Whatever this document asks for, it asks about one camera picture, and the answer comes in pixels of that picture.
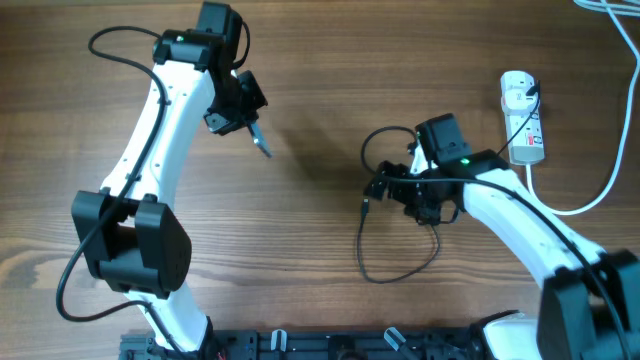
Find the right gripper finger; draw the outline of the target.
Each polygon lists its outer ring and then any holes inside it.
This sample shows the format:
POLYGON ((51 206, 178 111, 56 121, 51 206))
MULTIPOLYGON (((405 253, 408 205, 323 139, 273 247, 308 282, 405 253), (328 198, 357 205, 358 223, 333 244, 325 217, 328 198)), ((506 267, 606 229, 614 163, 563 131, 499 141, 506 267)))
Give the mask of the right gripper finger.
POLYGON ((381 201, 388 193, 390 181, 386 175, 377 174, 369 181, 363 190, 365 198, 381 201))
POLYGON ((378 165, 376 174, 379 176, 407 179, 410 177, 410 168, 401 163, 383 161, 378 165))

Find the Galaxy S25 smartphone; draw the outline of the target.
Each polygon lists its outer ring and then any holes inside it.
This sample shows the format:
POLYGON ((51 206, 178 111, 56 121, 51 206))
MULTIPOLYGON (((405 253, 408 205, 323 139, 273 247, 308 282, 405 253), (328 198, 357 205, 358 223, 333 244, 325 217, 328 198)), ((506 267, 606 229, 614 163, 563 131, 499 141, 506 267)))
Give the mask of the Galaxy S25 smartphone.
POLYGON ((267 158, 271 158, 272 157, 272 152, 270 150, 270 147, 264 137, 264 134, 262 133, 259 125, 256 122, 251 122, 248 124, 248 129, 249 132, 251 134, 253 143, 256 145, 256 147, 267 157, 267 158))

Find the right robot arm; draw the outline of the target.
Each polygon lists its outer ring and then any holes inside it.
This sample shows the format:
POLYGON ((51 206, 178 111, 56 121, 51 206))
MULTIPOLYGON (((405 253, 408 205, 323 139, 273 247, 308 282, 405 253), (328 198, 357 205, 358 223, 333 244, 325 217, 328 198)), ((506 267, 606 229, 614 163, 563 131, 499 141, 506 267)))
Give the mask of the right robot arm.
POLYGON ((418 224, 442 224, 450 201, 489 228, 542 290, 537 318, 519 312, 476 326, 486 359, 636 359, 639 259, 606 252, 572 230, 525 189, 496 152, 473 152, 451 114, 411 130, 411 165, 384 161, 364 189, 388 197, 418 224))

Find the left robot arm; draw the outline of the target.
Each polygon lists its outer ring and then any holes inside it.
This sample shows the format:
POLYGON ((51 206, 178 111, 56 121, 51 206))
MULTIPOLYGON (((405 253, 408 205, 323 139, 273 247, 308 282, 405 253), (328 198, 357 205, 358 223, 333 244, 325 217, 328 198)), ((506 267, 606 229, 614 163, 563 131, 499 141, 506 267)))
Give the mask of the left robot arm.
POLYGON ((174 213, 175 193, 200 124, 224 136, 258 126, 267 103, 243 65, 250 31, 224 3, 202 5, 197 24, 158 34, 146 68, 151 84, 139 120, 115 167, 95 192, 79 192, 71 215, 75 260, 141 309, 149 337, 127 336, 125 359, 221 359, 225 347, 187 285, 192 243, 174 213))

